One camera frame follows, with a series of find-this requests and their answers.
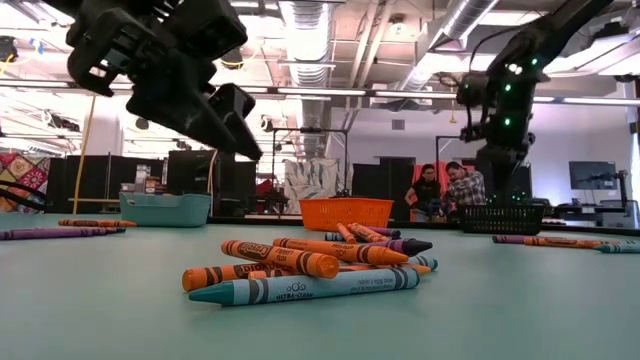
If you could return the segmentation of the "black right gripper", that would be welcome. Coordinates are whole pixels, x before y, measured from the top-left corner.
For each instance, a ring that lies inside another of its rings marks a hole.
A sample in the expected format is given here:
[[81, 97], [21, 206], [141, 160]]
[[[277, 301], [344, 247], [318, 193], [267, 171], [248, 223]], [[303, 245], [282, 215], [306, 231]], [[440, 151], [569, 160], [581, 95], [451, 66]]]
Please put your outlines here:
[[[472, 123], [460, 131], [460, 139], [466, 143], [485, 140], [477, 156], [492, 164], [521, 163], [527, 157], [530, 147], [535, 143], [535, 134], [523, 132], [513, 125], [498, 124], [497, 122]], [[504, 174], [501, 167], [491, 167], [489, 170], [489, 203], [499, 204], [505, 201], [517, 204], [521, 198], [519, 184], [520, 168], [516, 167], [507, 181], [504, 196]]]

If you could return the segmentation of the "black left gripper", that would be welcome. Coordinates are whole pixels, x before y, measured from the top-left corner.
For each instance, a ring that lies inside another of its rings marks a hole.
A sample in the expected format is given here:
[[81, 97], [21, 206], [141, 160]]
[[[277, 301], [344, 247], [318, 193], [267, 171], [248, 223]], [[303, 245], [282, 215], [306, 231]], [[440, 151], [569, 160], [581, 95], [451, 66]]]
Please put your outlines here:
[[124, 75], [133, 82], [129, 112], [258, 161], [263, 152], [246, 122], [255, 99], [233, 83], [209, 83], [213, 61], [247, 39], [228, 1], [80, 1], [67, 32], [67, 71], [80, 87], [108, 97]]

